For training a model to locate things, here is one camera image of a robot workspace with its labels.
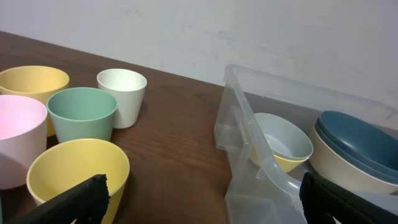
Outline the yellow small bowl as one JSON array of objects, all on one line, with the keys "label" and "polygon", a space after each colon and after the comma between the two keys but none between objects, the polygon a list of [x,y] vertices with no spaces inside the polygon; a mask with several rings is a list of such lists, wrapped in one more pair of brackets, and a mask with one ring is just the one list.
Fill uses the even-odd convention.
[{"label": "yellow small bowl", "polygon": [[[277,156],[275,154],[275,152],[273,150],[271,150],[272,153],[274,154],[274,159],[276,160],[276,162],[278,163],[279,167],[286,173],[292,171],[293,169],[295,169],[297,166],[299,166],[300,164],[304,163],[305,161],[307,161],[309,159],[309,157],[312,155],[313,153],[313,147],[310,148],[310,154],[308,156],[306,156],[304,159],[286,159],[284,157],[281,156]],[[253,146],[251,153],[249,155],[249,159],[257,166],[260,167],[261,166],[261,162],[259,159],[259,156],[257,155],[257,150],[256,148]]]}]

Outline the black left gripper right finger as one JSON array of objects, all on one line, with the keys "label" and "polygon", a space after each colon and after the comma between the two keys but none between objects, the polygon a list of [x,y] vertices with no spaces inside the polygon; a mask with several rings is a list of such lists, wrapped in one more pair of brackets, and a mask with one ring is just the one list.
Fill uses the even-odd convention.
[{"label": "black left gripper right finger", "polygon": [[308,224],[397,224],[397,215],[313,172],[305,173],[299,197]]}]

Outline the light grey small bowl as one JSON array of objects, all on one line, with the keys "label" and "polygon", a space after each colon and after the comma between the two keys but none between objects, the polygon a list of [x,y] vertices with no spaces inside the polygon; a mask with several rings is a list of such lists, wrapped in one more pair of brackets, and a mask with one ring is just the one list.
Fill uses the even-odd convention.
[{"label": "light grey small bowl", "polygon": [[299,161],[312,155],[308,136],[290,121],[270,113],[255,113],[254,117],[270,149],[279,157]]}]

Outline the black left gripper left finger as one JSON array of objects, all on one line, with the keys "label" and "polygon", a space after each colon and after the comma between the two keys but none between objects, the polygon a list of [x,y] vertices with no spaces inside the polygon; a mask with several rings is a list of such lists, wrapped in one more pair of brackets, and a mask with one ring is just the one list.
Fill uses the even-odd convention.
[{"label": "black left gripper left finger", "polygon": [[97,174],[6,224],[101,224],[110,196],[104,174]]}]

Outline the clear plastic storage bin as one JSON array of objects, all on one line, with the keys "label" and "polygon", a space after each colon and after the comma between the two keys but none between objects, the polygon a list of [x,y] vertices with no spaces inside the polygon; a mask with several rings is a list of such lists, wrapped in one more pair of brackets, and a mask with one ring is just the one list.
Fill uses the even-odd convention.
[{"label": "clear plastic storage bin", "polygon": [[[309,159],[284,172],[274,159],[255,113],[280,116],[309,136],[324,111],[337,111],[397,139],[397,111],[380,102],[239,65],[228,65],[224,79],[226,85],[214,133],[217,148],[228,153],[232,171],[224,198],[230,223],[307,223],[299,197],[300,186],[306,172],[320,175]],[[260,167],[249,159],[253,146]],[[397,215],[396,192],[350,192]]]}]

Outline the beige large bowl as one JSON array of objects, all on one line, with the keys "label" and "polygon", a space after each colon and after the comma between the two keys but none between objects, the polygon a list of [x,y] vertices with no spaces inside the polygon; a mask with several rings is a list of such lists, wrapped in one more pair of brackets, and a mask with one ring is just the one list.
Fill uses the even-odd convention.
[{"label": "beige large bowl", "polygon": [[313,144],[309,163],[322,177],[350,191],[377,194],[392,194],[397,191],[397,184],[373,177],[335,153],[316,132],[315,125],[308,137]]}]

